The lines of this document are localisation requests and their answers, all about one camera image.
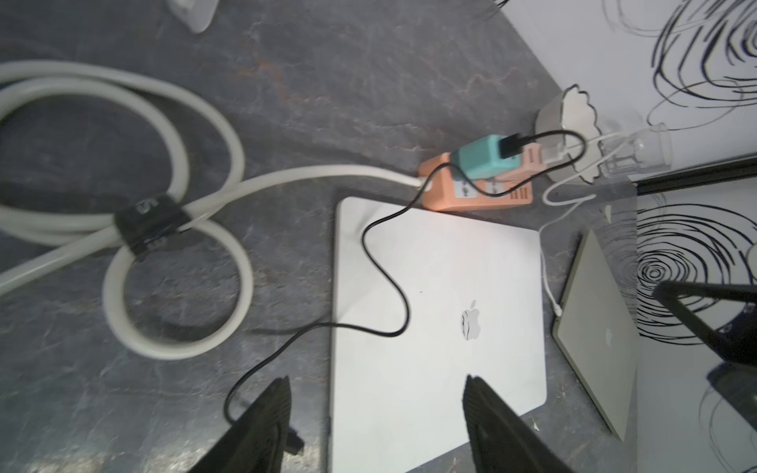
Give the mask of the pink usb charger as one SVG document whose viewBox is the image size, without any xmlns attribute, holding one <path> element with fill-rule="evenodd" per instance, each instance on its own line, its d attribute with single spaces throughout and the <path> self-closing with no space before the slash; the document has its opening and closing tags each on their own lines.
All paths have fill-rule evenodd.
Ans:
<svg viewBox="0 0 757 473">
<path fill-rule="evenodd" d="M 519 179 L 528 179 L 547 169 L 542 157 L 542 146 L 538 143 L 530 143 L 522 148 L 522 165 L 518 168 Z"/>
</svg>

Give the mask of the teal usb charger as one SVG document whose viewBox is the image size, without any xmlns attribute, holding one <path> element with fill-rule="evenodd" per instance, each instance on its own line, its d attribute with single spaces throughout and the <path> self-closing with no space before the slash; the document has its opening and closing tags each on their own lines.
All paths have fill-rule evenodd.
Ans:
<svg viewBox="0 0 757 473">
<path fill-rule="evenodd" d="M 472 181 L 494 179 L 498 175 L 515 171 L 522 165 L 520 150 L 501 151 L 502 135 L 487 135 L 471 142 L 451 154 L 449 160 Z"/>
</svg>

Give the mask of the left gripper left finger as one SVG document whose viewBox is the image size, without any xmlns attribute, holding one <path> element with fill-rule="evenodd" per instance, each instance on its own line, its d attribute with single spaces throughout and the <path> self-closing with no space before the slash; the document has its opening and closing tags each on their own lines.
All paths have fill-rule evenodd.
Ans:
<svg viewBox="0 0 757 473">
<path fill-rule="evenodd" d="M 291 404 L 289 378 L 276 378 L 189 472 L 280 472 Z"/>
</svg>

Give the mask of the orange power strip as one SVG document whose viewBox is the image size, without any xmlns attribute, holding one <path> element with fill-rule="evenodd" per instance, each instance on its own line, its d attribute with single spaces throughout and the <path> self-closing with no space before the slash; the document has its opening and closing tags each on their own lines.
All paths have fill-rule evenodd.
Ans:
<svg viewBox="0 0 757 473">
<path fill-rule="evenodd" d="M 421 203 L 425 209 L 436 212 L 501 210 L 530 205 L 534 199 L 530 183 L 498 198 L 486 196 L 481 192 L 481 189 L 488 193 L 510 190 L 524 181 L 518 178 L 519 175 L 520 172 L 516 169 L 494 179 L 483 179 L 475 181 L 475 185 L 470 185 L 459 173 L 445 168 L 436 173 L 426 187 Z"/>
</svg>

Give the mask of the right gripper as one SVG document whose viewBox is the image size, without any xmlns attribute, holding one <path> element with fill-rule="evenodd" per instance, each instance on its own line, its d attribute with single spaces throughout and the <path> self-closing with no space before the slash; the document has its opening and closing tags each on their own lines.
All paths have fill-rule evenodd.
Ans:
<svg viewBox="0 0 757 473">
<path fill-rule="evenodd" d="M 654 298 L 723 360 L 756 365 L 756 287 L 660 283 Z"/>
</svg>

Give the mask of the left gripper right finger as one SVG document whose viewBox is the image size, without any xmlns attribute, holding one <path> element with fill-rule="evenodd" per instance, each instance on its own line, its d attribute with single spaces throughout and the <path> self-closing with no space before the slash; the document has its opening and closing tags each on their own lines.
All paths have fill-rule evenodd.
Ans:
<svg viewBox="0 0 757 473">
<path fill-rule="evenodd" d="M 483 378 L 468 376 L 462 406 L 478 472 L 569 472 L 571 469 Z"/>
</svg>

